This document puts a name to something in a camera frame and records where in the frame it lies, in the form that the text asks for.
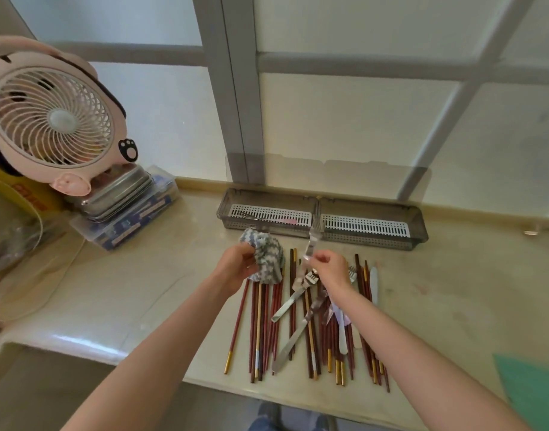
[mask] fan grille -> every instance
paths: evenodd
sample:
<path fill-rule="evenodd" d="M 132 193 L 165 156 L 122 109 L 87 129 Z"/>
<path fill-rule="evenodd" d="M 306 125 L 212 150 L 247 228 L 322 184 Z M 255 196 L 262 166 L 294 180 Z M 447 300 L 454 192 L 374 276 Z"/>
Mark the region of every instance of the fan grille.
<path fill-rule="evenodd" d="M 52 68 L 21 69 L 0 80 L 0 132 L 23 156 L 61 168 L 95 162 L 113 142 L 98 94 Z"/>

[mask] frosted glass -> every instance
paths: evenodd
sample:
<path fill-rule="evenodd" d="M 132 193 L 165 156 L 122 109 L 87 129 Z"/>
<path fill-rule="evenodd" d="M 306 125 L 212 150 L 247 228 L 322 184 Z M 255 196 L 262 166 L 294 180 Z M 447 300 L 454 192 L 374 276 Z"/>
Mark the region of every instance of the frosted glass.
<path fill-rule="evenodd" d="M 208 70 L 198 66 L 93 63 L 127 111 L 143 166 L 181 177 L 227 180 L 226 150 Z"/>
<path fill-rule="evenodd" d="M 507 61 L 549 64 L 549 0 L 535 0 L 503 54 Z"/>
<path fill-rule="evenodd" d="M 549 86 L 483 86 L 431 170 L 427 203 L 549 215 Z"/>
<path fill-rule="evenodd" d="M 260 51 L 464 57 L 506 0 L 254 0 Z"/>
<path fill-rule="evenodd" d="M 270 186 L 394 198 L 451 81 L 260 75 Z"/>
<path fill-rule="evenodd" d="M 201 45 L 192 0 L 11 0 L 37 39 Z"/>

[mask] countertop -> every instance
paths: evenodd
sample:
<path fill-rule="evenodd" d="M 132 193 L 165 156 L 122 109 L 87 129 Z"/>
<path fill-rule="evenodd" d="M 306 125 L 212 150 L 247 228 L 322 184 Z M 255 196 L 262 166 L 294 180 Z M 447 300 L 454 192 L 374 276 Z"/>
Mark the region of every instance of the countertop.
<path fill-rule="evenodd" d="M 6 342 L 117 364 L 151 333 L 214 267 L 241 231 L 216 218 L 221 195 L 182 191 L 156 221 L 113 253 L 85 244 L 73 264 L 38 266 L 31 314 L 9 324 Z M 354 253 L 376 265 L 380 307 L 504 398 L 492 355 L 505 353 L 549 365 L 549 233 L 529 237 L 515 226 L 429 217 L 429 241 L 412 252 L 333 242 L 321 247 Z M 288 256 L 305 239 L 279 237 Z M 41 253 L 75 253 L 69 234 Z M 288 293 L 288 276 L 285 293 Z M 245 307 L 229 375 L 223 375 L 243 288 L 228 300 L 192 361 L 185 381 L 285 405 L 401 430 L 426 429 L 391 378 L 392 392 L 372 384 L 361 350 L 355 381 L 336 386 L 323 371 L 307 376 L 305 341 L 276 376 L 251 384 L 249 314 Z M 279 349 L 287 339 L 281 321 Z"/>

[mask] pink fan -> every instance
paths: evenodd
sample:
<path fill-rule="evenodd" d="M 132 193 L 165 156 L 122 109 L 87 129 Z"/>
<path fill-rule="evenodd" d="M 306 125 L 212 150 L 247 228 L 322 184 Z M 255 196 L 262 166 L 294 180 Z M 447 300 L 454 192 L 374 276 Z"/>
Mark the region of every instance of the pink fan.
<path fill-rule="evenodd" d="M 0 56 L 0 152 L 6 161 L 73 196 L 88 194 L 90 180 L 112 165 L 136 161 L 124 109 L 92 67 L 48 45 L 17 40 L 0 37 L 0 49 L 9 43 L 18 49 Z"/>

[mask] gray striped cloth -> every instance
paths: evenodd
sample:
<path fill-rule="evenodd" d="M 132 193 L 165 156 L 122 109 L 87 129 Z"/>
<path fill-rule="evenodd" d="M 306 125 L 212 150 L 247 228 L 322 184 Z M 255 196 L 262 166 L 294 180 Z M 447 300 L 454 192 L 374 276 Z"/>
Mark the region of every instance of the gray striped cloth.
<path fill-rule="evenodd" d="M 264 284 L 277 284 L 282 281 L 280 269 L 284 269 L 284 251 L 278 239 L 268 233 L 247 228 L 240 238 L 241 242 L 248 242 L 254 247 L 254 258 L 258 265 L 258 272 L 251 275 L 250 281 Z"/>

